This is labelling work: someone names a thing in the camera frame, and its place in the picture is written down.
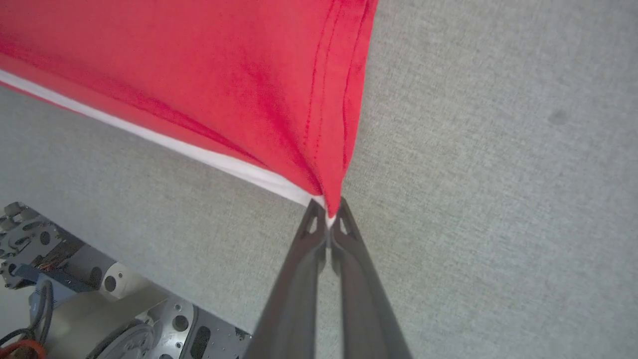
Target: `machinery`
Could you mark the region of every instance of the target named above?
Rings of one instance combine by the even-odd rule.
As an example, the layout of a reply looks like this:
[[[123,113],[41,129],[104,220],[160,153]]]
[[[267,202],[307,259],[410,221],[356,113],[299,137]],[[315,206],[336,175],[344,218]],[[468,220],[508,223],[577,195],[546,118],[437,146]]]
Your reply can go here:
[[[5,288],[33,290],[0,358],[239,359],[253,338],[19,202],[0,215],[0,259]]]

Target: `red garment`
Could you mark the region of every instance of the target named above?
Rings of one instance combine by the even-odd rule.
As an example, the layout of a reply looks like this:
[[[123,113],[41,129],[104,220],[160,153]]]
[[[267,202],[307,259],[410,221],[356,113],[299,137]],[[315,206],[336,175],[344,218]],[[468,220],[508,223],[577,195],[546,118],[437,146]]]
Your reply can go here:
[[[338,209],[376,0],[0,4],[0,69]]]

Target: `gray fabric surface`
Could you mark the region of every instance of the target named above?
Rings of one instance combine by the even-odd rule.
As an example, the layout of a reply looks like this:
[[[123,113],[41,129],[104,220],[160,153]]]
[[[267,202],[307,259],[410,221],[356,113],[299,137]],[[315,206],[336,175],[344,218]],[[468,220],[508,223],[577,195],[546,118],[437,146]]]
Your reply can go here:
[[[638,357],[638,6],[381,0],[344,195],[418,358]],[[0,91],[24,201],[252,329],[303,208]],[[340,352],[320,281],[318,352]]]

